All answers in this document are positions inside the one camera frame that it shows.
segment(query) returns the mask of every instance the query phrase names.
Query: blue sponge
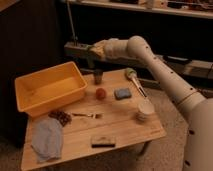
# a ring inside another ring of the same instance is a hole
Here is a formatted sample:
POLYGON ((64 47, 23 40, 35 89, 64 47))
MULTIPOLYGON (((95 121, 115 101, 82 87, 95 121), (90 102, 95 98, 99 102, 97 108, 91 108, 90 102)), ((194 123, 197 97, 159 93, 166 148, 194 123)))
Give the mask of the blue sponge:
POLYGON ((132 97, 132 94, 131 94, 129 88, 123 88, 123 89, 114 90, 114 95, 115 95, 115 98, 117 100, 121 100, 121 99, 132 97))

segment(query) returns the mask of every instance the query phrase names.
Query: yellow tray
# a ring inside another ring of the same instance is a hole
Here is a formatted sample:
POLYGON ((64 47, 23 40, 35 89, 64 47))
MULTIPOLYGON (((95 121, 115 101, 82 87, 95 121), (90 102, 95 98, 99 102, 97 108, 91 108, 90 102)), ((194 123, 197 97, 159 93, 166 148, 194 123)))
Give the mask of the yellow tray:
POLYGON ((87 83, 74 62, 67 62, 15 79, 17 107, 31 117, 80 100, 87 83))

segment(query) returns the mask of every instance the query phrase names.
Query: table top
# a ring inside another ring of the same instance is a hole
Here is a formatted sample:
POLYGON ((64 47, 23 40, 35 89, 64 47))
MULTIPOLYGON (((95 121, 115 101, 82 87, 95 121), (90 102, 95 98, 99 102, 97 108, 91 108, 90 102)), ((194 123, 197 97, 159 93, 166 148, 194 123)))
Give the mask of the table top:
POLYGON ((102 83, 94 84, 93 75, 85 75, 88 83, 85 97, 77 102, 63 107, 67 113, 102 113, 102 118, 72 117, 71 124, 63 128, 62 157, 51 162, 37 163, 36 154, 31 147, 34 125, 47 116, 28 121, 25 144, 22 156, 22 170, 32 170, 77 158, 82 158, 110 150, 119 149, 154 140, 166 135, 157 114, 141 122, 137 119, 138 102, 143 98, 134 84, 124 76, 124 70, 104 72, 102 83), (103 100, 95 98, 95 91, 102 87, 107 91, 103 100), (131 98, 116 100, 114 90, 129 88, 131 98), (115 147, 91 147, 91 137, 94 135, 113 136, 115 147))

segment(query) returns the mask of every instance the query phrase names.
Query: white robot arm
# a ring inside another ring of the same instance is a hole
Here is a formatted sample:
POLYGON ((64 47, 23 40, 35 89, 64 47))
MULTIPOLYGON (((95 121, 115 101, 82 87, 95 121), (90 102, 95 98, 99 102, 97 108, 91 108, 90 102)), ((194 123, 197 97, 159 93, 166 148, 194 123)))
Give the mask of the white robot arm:
POLYGON ((110 59, 135 58, 143 63, 188 122, 183 171, 212 171, 213 99, 206 99, 165 65, 140 36, 109 39, 103 50, 110 59))

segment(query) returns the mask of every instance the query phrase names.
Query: orange ball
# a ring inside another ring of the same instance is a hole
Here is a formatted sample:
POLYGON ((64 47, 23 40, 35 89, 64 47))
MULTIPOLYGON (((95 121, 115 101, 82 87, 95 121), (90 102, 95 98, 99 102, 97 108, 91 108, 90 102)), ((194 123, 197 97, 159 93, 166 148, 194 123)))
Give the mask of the orange ball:
POLYGON ((98 100, 103 100, 104 98, 106 98, 106 94, 106 90, 104 90, 103 88, 98 88, 95 92, 96 99, 98 100))

